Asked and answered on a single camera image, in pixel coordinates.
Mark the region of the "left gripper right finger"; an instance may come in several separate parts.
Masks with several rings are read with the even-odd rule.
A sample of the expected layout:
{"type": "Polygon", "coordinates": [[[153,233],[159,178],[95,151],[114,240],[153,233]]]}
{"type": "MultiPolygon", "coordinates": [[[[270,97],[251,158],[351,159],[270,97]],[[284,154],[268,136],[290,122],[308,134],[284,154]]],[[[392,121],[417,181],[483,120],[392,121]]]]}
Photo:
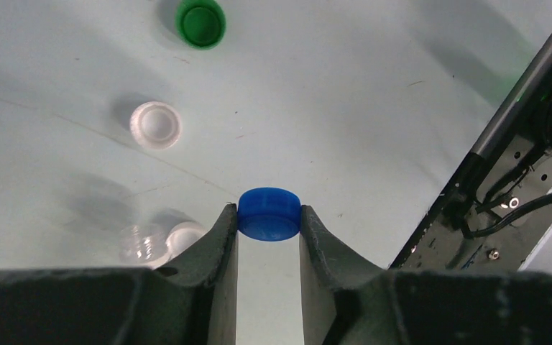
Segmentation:
{"type": "Polygon", "coordinates": [[[300,210],[307,344],[552,344],[552,275],[385,270],[300,210]]]}

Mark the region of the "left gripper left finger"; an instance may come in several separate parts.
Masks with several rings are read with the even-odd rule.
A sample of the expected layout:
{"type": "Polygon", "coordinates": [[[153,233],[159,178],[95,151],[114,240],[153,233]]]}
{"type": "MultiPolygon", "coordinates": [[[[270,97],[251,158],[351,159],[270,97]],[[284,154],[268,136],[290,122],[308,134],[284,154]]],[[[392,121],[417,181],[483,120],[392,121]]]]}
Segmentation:
{"type": "Polygon", "coordinates": [[[0,270],[0,344],[234,344],[236,206],[157,269],[0,270]]]}

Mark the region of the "blue cap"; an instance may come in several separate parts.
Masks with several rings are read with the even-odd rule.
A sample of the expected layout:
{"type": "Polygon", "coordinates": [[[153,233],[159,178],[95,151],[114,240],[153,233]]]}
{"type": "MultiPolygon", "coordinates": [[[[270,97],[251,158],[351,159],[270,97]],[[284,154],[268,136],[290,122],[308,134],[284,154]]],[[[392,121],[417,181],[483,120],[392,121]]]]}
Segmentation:
{"type": "Polygon", "coordinates": [[[239,231],[251,239],[279,242],[300,232],[299,197],[281,188],[254,188],[243,193],[237,205],[239,231]]]}

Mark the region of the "green cap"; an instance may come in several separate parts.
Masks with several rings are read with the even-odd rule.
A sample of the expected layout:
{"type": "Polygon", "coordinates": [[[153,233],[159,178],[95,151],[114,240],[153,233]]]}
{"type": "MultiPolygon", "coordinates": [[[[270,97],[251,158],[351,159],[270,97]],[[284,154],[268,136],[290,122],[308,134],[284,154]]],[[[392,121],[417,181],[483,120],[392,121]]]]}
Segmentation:
{"type": "Polygon", "coordinates": [[[175,11],[175,29],[192,48],[210,50],[224,38],[226,16],[217,1],[181,1],[175,11]]]}

